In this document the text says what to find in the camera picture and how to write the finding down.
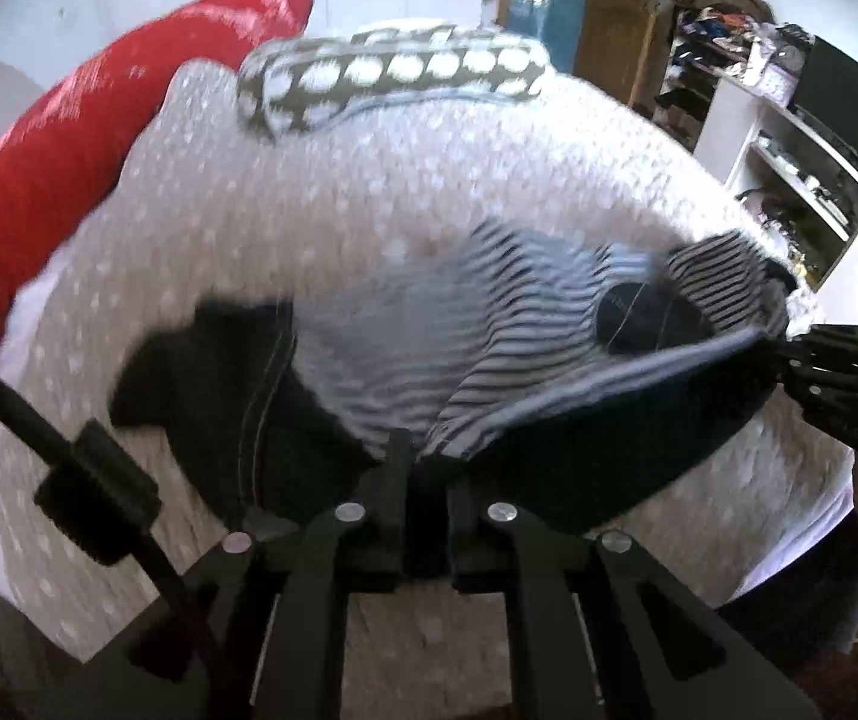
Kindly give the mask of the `long red pillow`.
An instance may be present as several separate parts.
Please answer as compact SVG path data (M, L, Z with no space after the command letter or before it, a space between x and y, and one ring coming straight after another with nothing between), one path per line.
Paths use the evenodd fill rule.
M313 0L194 0L123 34L48 89L0 137L0 341L17 290L112 192L188 60L235 68L301 36Z

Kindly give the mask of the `black television screen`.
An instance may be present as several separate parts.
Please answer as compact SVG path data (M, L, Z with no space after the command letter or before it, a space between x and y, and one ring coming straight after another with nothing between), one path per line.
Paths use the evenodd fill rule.
M808 52L792 106L801 109L858 156L858 62L816 37Z

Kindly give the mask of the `cluttered shoe rack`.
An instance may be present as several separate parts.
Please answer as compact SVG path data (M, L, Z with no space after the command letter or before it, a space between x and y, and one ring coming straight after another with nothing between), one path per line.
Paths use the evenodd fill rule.
M816 37L781 23L764 0L670 0L668 57L652 99L652 120L694 149L720 80L781 106L792 101Z

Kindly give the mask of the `navy striped pants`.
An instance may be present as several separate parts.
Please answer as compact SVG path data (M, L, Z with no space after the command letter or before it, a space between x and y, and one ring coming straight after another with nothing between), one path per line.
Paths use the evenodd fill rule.
M776 385L795 280L726 232L668 252L484 223L447 254L317 299L206 299L144 338L109 417L157 427L221 522L307 523L405 433L580 535L707 460Z

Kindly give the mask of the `white shelf unit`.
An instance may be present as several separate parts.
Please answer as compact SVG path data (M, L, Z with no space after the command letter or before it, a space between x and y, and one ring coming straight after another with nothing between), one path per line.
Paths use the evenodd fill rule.
M720 75L694 156L802 270L824 320L858 325L858 167L819 128Z

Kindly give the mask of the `olive pillow with white dots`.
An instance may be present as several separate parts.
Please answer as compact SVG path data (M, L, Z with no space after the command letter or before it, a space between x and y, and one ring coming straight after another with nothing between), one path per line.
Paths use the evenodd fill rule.
M499 28L380 28L258 46L240 65L235 102L242 124L278 140L374 107L530 101L553 71L543 44Z

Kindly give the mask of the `brown wooden door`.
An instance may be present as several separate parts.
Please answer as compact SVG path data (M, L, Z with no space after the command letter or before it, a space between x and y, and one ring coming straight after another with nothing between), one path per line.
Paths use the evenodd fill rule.
M641 86L658 0L585 0L574 75L628 107Z

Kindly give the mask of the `beige dotted quilted bedspread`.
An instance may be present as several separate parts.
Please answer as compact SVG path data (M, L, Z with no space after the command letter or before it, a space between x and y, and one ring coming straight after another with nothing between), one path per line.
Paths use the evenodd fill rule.
M235 73L190 62L128 151L115 192L17 298L37 318L17 388L59 429L107 416L125 353L208 294L343 289L415 262L486 220L574 244L658 250L763 231L687 151L593 86L551 76L534 103L442 99L370 109L271 143L244 130ZM42 461L1 442L9 592L48 640L88 661L157 592L134 561L104 569L32 504ZM852 452L772 395L748 426L618 518L709 605L760 585L850 511ZM455 718L509 704L500 601L440 583L349 610L344 718Z

